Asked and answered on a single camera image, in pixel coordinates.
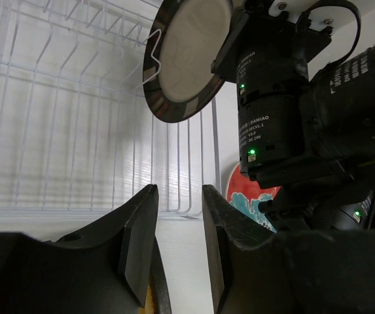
black cable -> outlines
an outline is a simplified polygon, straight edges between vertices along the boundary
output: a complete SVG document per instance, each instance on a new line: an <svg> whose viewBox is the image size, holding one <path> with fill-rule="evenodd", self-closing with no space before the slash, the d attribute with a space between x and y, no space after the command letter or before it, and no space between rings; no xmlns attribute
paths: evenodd
<svg viewBox="0 0 375 314"><path fill-rule="evenodd" d="M351 50L343 57L340 58L337 61L334 61L332 63L329 63L325 66L325 68L322 71L325 71L327 69L337 67L343 62L345 62L351 54L355 51L357 44L359 44L360 36L361 36L361 30L362 30L362 18L359 9L351 2L347 0L320 0L316 4L312 5L308 10L304 11L296 23L296 36L298 41L301 43L303 42L303 34L308 29L308 20L311 14L311 11L323 8L323 7L341 7L350 10L356 17L357 21L357 33L356 33L356 39L353 43L353 46L351 47Z"/></svg>

metal wire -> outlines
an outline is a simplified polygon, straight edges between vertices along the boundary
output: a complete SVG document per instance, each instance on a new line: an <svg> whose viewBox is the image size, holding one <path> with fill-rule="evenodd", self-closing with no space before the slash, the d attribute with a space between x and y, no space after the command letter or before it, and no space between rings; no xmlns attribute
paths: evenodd
<svg viewBox="0 0 375 314"><path fill-rule="evenodd" d="M136 1L158 8L149 0ZM162 31L158 29L145 35L154 16L125 9L118 0L0 2L3 3L0 10L0 217L64 218L78 213L79 218L92 218L118 207L147 183L158 183L160 191L164 191L166 197L160 201L162 218L200 217L201 185L207 182L205 168L215 167L216 163L204 160L209 151L214 153L204 142L214 141L216 132L205 126L215 122L200 113L173 127L157 121L146 108L142 85L154 80L161 69L155 51ZM29 57L22 58L27 50L20 45L29 34L27 25L33 22L42 30L34 34L40 49L29 49ZM53 47L66 31L70 33L69 47L59 47L62 56L56 71L56 66L47 65L59 49ZM157 64L157 71L142 81L139 77L145 45L154 36L158 36L158 41L149 53ZM96 74L98 67L108 60L111 48L112 62L107 61L106 70ZM21 94L27 100L22 112L12 113L15 100L10 94L17 91L18 80L23 82ZM52 90L52 101L41 100L40 86ZM64 103L65 96L75 96L74 102ZM108 114L105 114L106 96L110 101ZM87 106L92 106L93 113ZM41 108L47 111L46 129L38 128L33 122L34 116L41 115ZM73 119L66 121L64 108L69 108ZM86 115L92 116L92 127L83 122ZM104 138L106 126L102 117L105 115L110 120L109 140ZM17 124L17 130L11 130L18 135L10 147L6 139L13 137L5 128L14 126L12 119L19 116L23 120ZM57 137L63 136L58 128L64 123L69 127L69 133L65 134L69 144L62 148ZM83 134L82 129L93 136ZM35 143L44 138L46 150L35 151L35 147L41 147ZM105 145L112 149L111 164L105 157ZM87 150L84 155L81 155L82 149ZM16 156L16 161L6 162L6 152ZM40 160L29 163L34 156L40 156ZM58 159L64 166L58 165ZM109 170L108 174L104 174L104 168ZM62 179L58 179L58 173L63 173Z"/></svg>

wire rack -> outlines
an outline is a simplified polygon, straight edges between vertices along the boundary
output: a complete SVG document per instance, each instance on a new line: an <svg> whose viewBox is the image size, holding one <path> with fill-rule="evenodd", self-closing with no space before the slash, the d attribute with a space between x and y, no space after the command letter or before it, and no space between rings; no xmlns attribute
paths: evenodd
<svg viewBox="0 0 375 314"><path fill-rule="evenodd" d="M91 219L157 184L162 218L199 218L220 186L216 106L149 112L154 0L0 0L0 219Z"/></svg>

dish rack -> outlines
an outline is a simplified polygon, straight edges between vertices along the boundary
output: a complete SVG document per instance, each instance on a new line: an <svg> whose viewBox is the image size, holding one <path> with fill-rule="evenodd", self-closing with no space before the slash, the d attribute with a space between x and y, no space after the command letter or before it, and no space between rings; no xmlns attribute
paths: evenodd
<svg viewBox="0 0 375 314"><path fill-rule="evenodd" d="M220 187L216 103L179 124L143 95L160 1L0 0L0 221L93 220L146 184L197 219Z"/></svg>

white mounting plate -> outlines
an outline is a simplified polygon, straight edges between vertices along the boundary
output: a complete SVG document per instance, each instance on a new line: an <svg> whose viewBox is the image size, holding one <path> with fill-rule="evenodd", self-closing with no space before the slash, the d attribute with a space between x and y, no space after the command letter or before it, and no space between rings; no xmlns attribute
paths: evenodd
<svg viewBox="0 0 375 314"><path fill-rule="evenodd" d="M317 0L275 0L273 5L270 7L269 14L271 16L279 16L282 12L279 10L280 3L286 3L287 7L285 11L289 12L289 21L296 23L302 12L310 8L315 4ZM351 0L354 3L362 15L366 15L369 12L375 10L375 0ZM340 29L343 26L352 23L355 20L354 15L348 10L339 7L325 7L314 10L310 19L313 21L311 28L316 31L321 31L327 26L332 26L334 31ZM325 20L333 19L332 24L327 25Z"/></svg>

